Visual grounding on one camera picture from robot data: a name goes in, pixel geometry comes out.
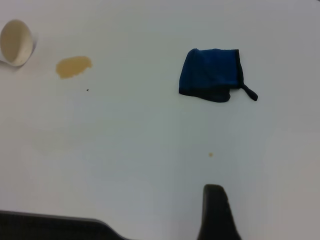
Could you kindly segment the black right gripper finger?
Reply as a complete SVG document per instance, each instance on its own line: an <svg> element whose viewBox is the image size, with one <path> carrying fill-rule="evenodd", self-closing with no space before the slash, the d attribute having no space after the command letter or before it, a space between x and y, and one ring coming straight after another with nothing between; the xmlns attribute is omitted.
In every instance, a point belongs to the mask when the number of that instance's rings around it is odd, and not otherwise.
<svg viewBox="0 0 320 240"><path fill-rule="evenodd" d="M224 188L206 184L203 188L199 240L241 240Z"/></svg>

